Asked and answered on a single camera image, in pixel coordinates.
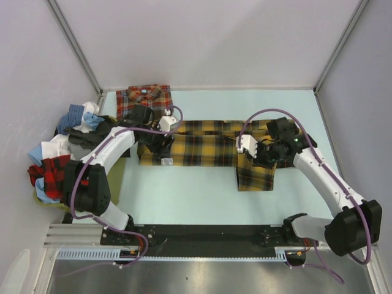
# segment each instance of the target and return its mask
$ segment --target red and black plaid cloth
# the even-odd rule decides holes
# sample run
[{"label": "red and black plaid cloth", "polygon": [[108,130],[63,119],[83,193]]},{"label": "red and black plaid cloth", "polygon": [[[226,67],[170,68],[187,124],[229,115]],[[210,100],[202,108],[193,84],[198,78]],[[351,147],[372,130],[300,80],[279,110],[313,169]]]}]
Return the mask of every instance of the red and black plaid cloth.
[{"label": "red and black plaid cloth", "polygon": [[136,104],[150,107],[154,119],[160,119],[165,115],[165,109],[173,105],[170,86],[167,85],[131,86],[127,90],[116,91],[116,96],[118,119],[131,113]]},{"label": "red and black plaid cloth", "polygon": [[52,199],[62,198],[62,185],[64,182],[64,169],[70,161],[70,155],[62,155],[41,160],[42,166],[29,167],[30,182],[36,185],[36,180],[43,178],[43,190]]}]

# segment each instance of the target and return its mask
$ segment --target metal corner post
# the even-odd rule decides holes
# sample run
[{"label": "metal corner post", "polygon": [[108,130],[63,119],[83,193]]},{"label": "metal corner post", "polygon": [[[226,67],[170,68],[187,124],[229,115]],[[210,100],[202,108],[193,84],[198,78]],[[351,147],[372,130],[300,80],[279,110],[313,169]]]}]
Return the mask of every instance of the metal corner post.
[{"label": "metal corner post", "polygon": [[333,67],[334,63],[336,62],[337,58],[339,57],[341,51],[345,47],[347,41],[349,40],[353,30],[355,29],[356,24],[358,23],[359,19],[363,15],[365,8],[368,6],[371,0],[361,0],[353,15],[351,16],[350,21],[348,22],[347,26],[344,29],[341,38],[337,42],[335,49],[332,52],[331,57],[329,58],[328,62],[326,63],[320,77],[318,78],[316,85],[314,87],[314,92],[317,95],[324,84],[325,78],[328,76],[331,68]]},{"label": "metal corner post", "polygon": [[64,33],[69,45],[71,46],[72,51],[75,53],[81,67],[83,68],[84,72],[86,73],[90,83],[96,90],[98,95],[101,95],[102,90],[98,84],[97,78],[95,77],[94,73],[92,72],[90,65],[87,62],[85,55],[83,54],[63,12],[60,9],[59,4],[56,0],[46,0],[50,10],[52,11],[53,17],[56,19],[60,30]]}]

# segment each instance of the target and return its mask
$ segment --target purple cable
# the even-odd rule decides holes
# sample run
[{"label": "purple cable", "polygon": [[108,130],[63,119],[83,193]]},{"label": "purple cable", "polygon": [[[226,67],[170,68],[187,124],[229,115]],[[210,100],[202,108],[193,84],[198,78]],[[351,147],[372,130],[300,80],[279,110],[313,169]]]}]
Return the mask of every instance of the purple cable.
[{"label": "purple cable", "polygon": [[[175,127],[173,130],[171,130],[171,131],[169,131],[169,132],[161,132],[161,131],[159,131],[159,130],[148,130],[148,129],[143,129],[143,128],[141,128],[141,127],[128,127],[128,128],[126,128],[126,129],[119,130],[117,133],[114,134],[114,136],[117,136],[117,135],[122,134],[122,133],[124,133],[124,132],[127,132],[127,131],[129,131],[129,130],[133,130],[133,131],[139,130],[140,132],[147,132],[147,133],[158,134],[158,135],[170,135],[170,134],[173,134],[173,133],[175,133],[175,132],[181,127],[181,124],[182,124],[183,119],[184,119],[184,115],[183,115],[183,112],[181,111],[181,109],[180,109],[179,107],[177,107],[177,106],[175,106],[175,105],[172,105],[172,106],[171,106],[170,108],[168,108],[168,109],[171,109],[171,108],[175,108],[175,109],[177,109],[177,110],[179,111],[180,119],[179,119],[179,122],[178,122],[177,127]],[[97,149],[97,151],[95,152],[95,156],[98,155],[98,154],[99,154],[99,153],[109,144],[109,142],[112,141],[112,139],[114,139],[113,136],[107,138],[106,141],[104,141],[104,142],[102,143],[102,145]],[[143,240],[144,240],[144,242],[145,242],[145,244],[146,244],[145,249],[143,250],[143,252],[142,252],[137,258],[135,258],[134,260],[132,260],[130,263],[128,263],[128,264],[122,266],[122,268],[127,268],[128,266],[133,265],[135,262],[137,262],[139,259],[141,259],[141,258],[147,253],[147,250],[148,250],[148,240],[147,240],[147,238],[146,238],[144,235],[139,234],[139,233],[137,233],[137,232],[123,231],[123,230],[118,230],[118,229],[116,229],[116,228],[113,228],[113,227],[109,226],[108,224],[106,224],[105,222],[102,222],[100,219],[97,219],[97,218],[94,217],[92,214],[87,215],[87,216],[77,216],[76,213],[75,213],[75,196],[76,196],[76,192],[77,192],[77,190],[78,190],[78,186],[79,186],[79,183],[80,183],[80,180],[81,180],[83,174],[85,173],[85,171],[86,171],[88,165],[92,162],[93,159],[94,159],[94,156],[91,156],[91,157],[86,161],[86,163],[82,166],[82,168],[81,168],[81,170],[80,170],[80,172],[79,172],[79,175],[78,175],[77,178],[76,178],[75,185],[73,186],[73,189],[72,189],[71,201],[70,201],[70,210],[71,210],[71,214],[72,214],[72,217],[73,217],[74,219],[92,218],[92,219],[93,219],[94,221],[96,221],[98,224],[100,224],[100,225],[102,225],[102,226],[104,226],[104,227],[106,227],[106,228],[108,228],[108,229],[110,229],[110,230],[112,230],[112,231],[114,231],[114,232],[118,232],[118,233],[122,233],[122,234],[128,234],[128,235],[134,235],[134,236],[139,236],[139,237],[143,238]],[[93,268],[93,267],[95,267],[95,266],[100,266],[100,265],[112,265],[112,264],[113,264],[112,262],[101,262],[101,263],[96,263],[96,264],[94,264],[94,265],[89,265],[89,266],[86,266],[86,267],[84,267],[84,268],[80,268],[80,269],[78,269],[78,270],[76,270],[76,271],[73,271],[73,272],[71,272],[71,273],[67,273],[67,274],[61,275],[60,277],[66,277],[66,276],[70,276],[70,275],[73,275],[73,274],[76,274],[76,273],[80,273],[80,272],[82,272],[82,271],[88,270],[88,269]]]},{"label": "purple cable", "polygon": [[296,265],[296,266],[293,266],[293,265],[289,264],[288,262],[286,262],[286,265],[288,265],[290,268],[319,268],[319,269],[321,269],[321,270],[327,270],[327,272],[329,272],[329,274],[330,274],[339,284],[344,285],[345,282],[344,282],[343,278],[340,277],[340,275],[339,275],[337,272],[331,270],[331,269],[326,265],[326,263],[325,263],[323,257],[322,257],[321,254],[320,254],[320,251],[317,249],[317,243],[316,243],[316,241],[313,241],[313,246],[314,246],[314,250],[315,250],[315,252],[316,252],[316,254],[317,254],[317,257],[318,257],[318,259],[320,259],[322,265],[316,265],[315,263],[308,263],[308,264],[306,264],[306,265]]},{"label": "purple cable", "polygon": [[369,226],[368,226],[368,222],[366,221],[365,215],[362,212],[362,209],[360,208],[360,206],[357,204],[357,202],[355,201],[355,199],[352,197],[350,191],[348,189],[346,189],[346,187],[343,185],[343,183],[340,181],[339,178],[337,178],[337,176],[333,173],[332,170],[330,170],[330,168],[328,168],[323,161],[321,160],[320,156],[316,153],[316,150],[313,147],[313,144],[311,142],[311,139],[309,138],[309,135],[307,134],[307,132],[305,131],[305,128],[303,127],[303,125],[300,123],[300,121],[293,116],[291,113],[285,111],[285,110],[281,110],[278,108],[268,108],[268,109],[264,109],[264,110],[260,110],[258,112],[256,112],[254,115],[252,115],[250,118],[247,119],[247,121],[244,123],[243,128],[241,129],[241,131],[239,132],[239,138],[238,138],[238,148],[241,147],[241,138],[243,136],[244,131],[246,130],[246,126],[250,123],[250,121],[257,115],[260,115],[262,113],[265,112],[269,112],[269,111],[275,111],[275,112],[280,112],[283,113],[284,115],[289,116],[290,118],[292,118],[294,120],[294,122],[296,122],[296,124],[298,125],[298,127],[300,127],[300,129],[302,130],[302,133],[305,136],[305,139],[307,141],[307,143],[309,144],[309,147],[315,157],[315,159],[317,160],[317,162],[324,168],[324,170],[327,172],[327,174],[329,174],[331,176],[331,178],[333,178],[333,180],[336,182],[336,184],[338,184],[338,186],[343,190],[343,193],[345,193],[346,198],[349,199],[354,207],[356,208],[356,210],[358,211],[358,214],[360,215],[364,230],[365,230],[365,235],[366,235],[366,258],[365,260],[361,261],[359,260],[355,255],[353,255],[352,253],[350,253],[350,256],[359,264],[361,265],[367,265],[370,262],[371,259],[371,254],[372,254],[372,241],[371,241],[371,237],[370,237],[370,231],[369,231]]}]

